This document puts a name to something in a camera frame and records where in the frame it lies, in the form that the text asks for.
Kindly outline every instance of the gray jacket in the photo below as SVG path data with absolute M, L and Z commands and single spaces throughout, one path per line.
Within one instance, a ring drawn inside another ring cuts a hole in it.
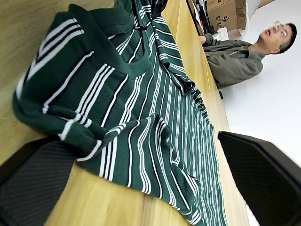
M 216 82 L 221 89 L 258 75 L 263 65 L 264 54 L 249 50 L 251 45 L 241 40 L 217 41 L 206 34 L 203 48 Z

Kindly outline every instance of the sweater cuff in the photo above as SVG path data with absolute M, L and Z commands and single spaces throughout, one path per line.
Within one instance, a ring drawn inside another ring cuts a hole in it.
M 206 46 L 211 46 L 212 45 L 212 42 L 213 42 L 213 36 L 212 34 L 208 33 L 208 34 L 205 34 L 204 35 L 206 37 L 206 41 L 205 43 L 203 44 L 204 47 Z

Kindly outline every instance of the man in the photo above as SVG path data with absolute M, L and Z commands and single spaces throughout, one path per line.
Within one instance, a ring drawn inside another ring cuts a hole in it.
M 253 45 L 241 40 L 217 41 L 211 34 L 200 39 L 216 85 L 221 89 L 258 75 L 263 69 L 262 59 L 286 52 L 296 35 L 295 25 L 276 22 Z

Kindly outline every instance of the knit fabric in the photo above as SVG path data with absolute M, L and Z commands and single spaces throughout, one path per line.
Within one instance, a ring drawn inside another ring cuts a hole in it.
M 192 225 L 227 225 L 213 126 L 148 0 L 57 14 L 13 108 L 79 147 L 91 173 L 164 200 Z

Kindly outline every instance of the wooden table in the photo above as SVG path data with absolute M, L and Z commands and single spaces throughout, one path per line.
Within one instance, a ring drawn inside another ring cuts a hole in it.
M 44 137 L 13 116 L 15 85 L 34 58 L 54 15 L 70 3 L 86 9 L 109 8 L 114 0 L 0 0 L 0 164 L 24 143 Z M 228 130 L 227 118 L 199 43 L 185 0 L 170 0 L 163 12 L 184 67 L 202 92 L 216 132 Z M 229 226 L 248 226 L 245 202 L 237 191 L 219 142 L 216 151 L 224 206 Z M 60 200 L 48 218 L 49 226 L 186 226 L 179 212 L 141 192 L 110 183 L 74 164 Z

